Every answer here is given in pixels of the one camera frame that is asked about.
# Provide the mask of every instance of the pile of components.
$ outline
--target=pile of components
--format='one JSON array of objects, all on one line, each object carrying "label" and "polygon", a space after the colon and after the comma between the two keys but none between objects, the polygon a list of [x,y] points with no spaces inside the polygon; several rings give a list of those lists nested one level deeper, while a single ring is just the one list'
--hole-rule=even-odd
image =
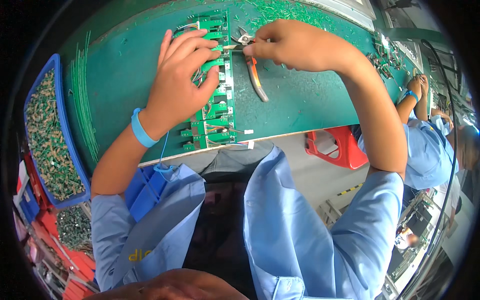
[{"label": "pile of components", "polygon": [[84,192],[60,127],[53,69],[36,87],[25,115],[29,148],[48,191],[60,201]]}]

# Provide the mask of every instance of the orange pliers handle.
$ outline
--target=orange pliers handle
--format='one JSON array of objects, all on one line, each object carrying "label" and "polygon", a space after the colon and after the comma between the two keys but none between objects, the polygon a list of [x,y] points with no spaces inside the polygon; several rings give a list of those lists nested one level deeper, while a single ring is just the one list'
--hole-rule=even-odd
[{"label": "orange pliers handle", "polygon": [[255,67],[257,60],[253,56],[245,56],[245,60],[247,61],[248,74],[250,76],[253,89],[263,102],[268,102],[268,96],[265,94],[265,91],[260,84],[260,79],[258,79],[257,68]]}]

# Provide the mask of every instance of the blue wristband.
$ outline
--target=blue wristband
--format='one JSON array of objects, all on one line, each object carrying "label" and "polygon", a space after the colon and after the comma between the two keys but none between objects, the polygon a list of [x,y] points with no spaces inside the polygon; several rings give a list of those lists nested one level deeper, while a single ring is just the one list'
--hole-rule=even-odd
[{"label": "blue wristband", "polygon": [[145,147],[150,148],[151,146],[155,145],[158,143],[160,140],[152,140],[148,134],[145,132],[144,128],[140,124],[140,120],[138,120],[138,113],[142,110],[141,108],[136,108],[133,111],[132,115],[132,130],[133,134],[135,134],[135,137],[137,140]]},{"label": "blue wristband", "polygon": [[419,97],[417,96],[417,94],[415,94],[414,92],[412,92],[411,90],[408,90],[406,93],[405,93],[405,96],[403,96],[403,98],[405,98],[406,96],[413,96],[415,98],[415,100],[417,101],[417,103],[419,102]]}]

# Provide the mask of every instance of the green workbench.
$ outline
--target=green workbench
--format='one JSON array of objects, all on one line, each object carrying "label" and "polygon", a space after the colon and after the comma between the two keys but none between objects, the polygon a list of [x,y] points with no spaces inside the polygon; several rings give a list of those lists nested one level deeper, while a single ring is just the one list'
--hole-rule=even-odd
[{"label": "green workbench", "polygon": [[[257,26],[249,20],[262,16],[259,11],[261,6],[255,0],[178,0],[156,6],[151,0],[141,1],[141,4],[131,2],[113,1],[85,22],[59,51],[62,64],[66,66],[63,68],[63,86],[70,128],[89,174],[92,174],[96,163],[80,132],[73,97],[69,94],[72,83],[68,68],[75,56],[76,43],[84,44],[87,31],[92,31],[86,73],[87,92],[99,146],[98,157],[101,157],[130,123],[133,110],[145,107],[156,72],[160,43],[167,29],[184,23],[188,15],[229,8],[232,32],[237,31],[236,26],[242,26],[254,35]],[[288,9],[289,3],[285,2],[285,5]],[[318,17],[317,8],[305,5],[305,9],[303,4],[300,5],[307,15],[311,13]],[[375,52],[369,32],[342,18],[322,13],[325,15],[322,28],[345,38],[364,54]],[[240,21],[233,20],[236,15]],[[406,63],[407,68],[412,70],[411,62]],[[267,103],[261,102],[254,92],[243,55],[233,55],[236,128],[254,130],[254,134],[240,135],[240,141],[358,123],[345,86],[336,73],[289,71],[260,59],[257,60],[257,71],[270,99]],[[393,75],[398,84],[406,84],[405,71],[393,70]],[[390,97],[396,101],[399,88],[392,79],[385,80],[385,83]],[[184,153],[182,145],[187,140],[180,136],[180,130],[187,127],[188,124],[183,123],[170,131],[164,157]],[[142,162],[159,159],[162,147],[163,139],[147,151]]]}]

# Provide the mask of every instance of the black cable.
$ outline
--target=black cable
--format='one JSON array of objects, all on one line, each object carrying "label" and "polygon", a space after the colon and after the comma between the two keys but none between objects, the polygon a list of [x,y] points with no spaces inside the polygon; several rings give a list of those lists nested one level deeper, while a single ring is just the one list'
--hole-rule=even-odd
[{"label": "black cable", "polygon": [[453,53],[445,52],[445,51],[442,51],[442,50],[440,50],[440,49],[433,48],[430,43],[426,44],[426,43],[424,43],[423,41],[424,41],[424,40],[422,40],[422,44],[423,44],[424,46],[429,47],[433,52],[437,52],[437,53],[442,53],[442,54],[445,54],[445,55],[454,56]]},{"label": "black cable", "polygon": [[[433,48],[433,46],[430,44],[429,41],[427,40],[424,40],[422,39],[421,40],[422,44],[428,46],[434,56],[435,56],[435,59],[437,60],[437,63],[438,65],[440,66],[440,69],[442,70],[442,75],[444,76],[444,78],[446,79],[447,78],[447,75],[445,74],[445,69],[444,69],[444,66],[442,65],[442,63],[440,62],[440,58],[438,57],[438,54],[437,54],[437,51],[435,50],[435,48]],[[433,250],[433,248],[435,246],[437,246],[438,243],[433,243],[433,241],[435,240],[435,236],[437,235],[437,231],[438,231],[438,228],[440,227],[440,223],[443,219],[443,215],[445,213],[445,208],[447,206],[447,199],[448,199],[448,196],[450,195],[450,190],[452,189],[452,181],[453,181],[453,176],[455,175],[455,164],[456,164],[456,148],[457,148],[457,131],[456,131],[456,124],[457,124],[457,120],[456,120],[456,115],[455,115],[455,109],[454,109],[454,105],[453,105],[453,96],[452,96],[452,91],[450,89],[450,85],[447,83],[446,84],[447,86],[447,90],[448,90],[448,96],[450,97],[450,107],[452,108],[452,118],[453,118],[453,123],[455,124],[455,127],[453,128],[453,133],[454,133],[454,146],[453,146],[453,163],[452,163],[452,172],[450,173],[450,180],[448,182],[448,187],[447,187],[447,191],[445,193],[445,199],[444,199],[444,205],[442,206],[442,210],[440,211],[440,217],[438,218],[438,221],[437,221],[437,225],[435,226],[435,229],[433,230],[433,235],[432,235],[432,238],[430,239],[430,244],[428,245],[428,249],[426,251],[426,253],[424,254],[423,258],[422,258],[422,261],[420,262],[417,270],[415,271],[415,273],[413,274],[412,278],[410,278],[410,281],[408,282],[408,284],[406,285],[407,287],[414,283],[416,280],[417,280],[417,276],[419,275],[419,272],[421,270],[421,267],[423,266],[423,264],[425,263],[426,261],[426,258],[427,258],[427,255],[430,254]],[[403,291],[400,292],[400,294],[398,295],[398,299],[400,299],[402,297],[402,295],[404,294],[404,291],[406,289],[404,288]]]}]

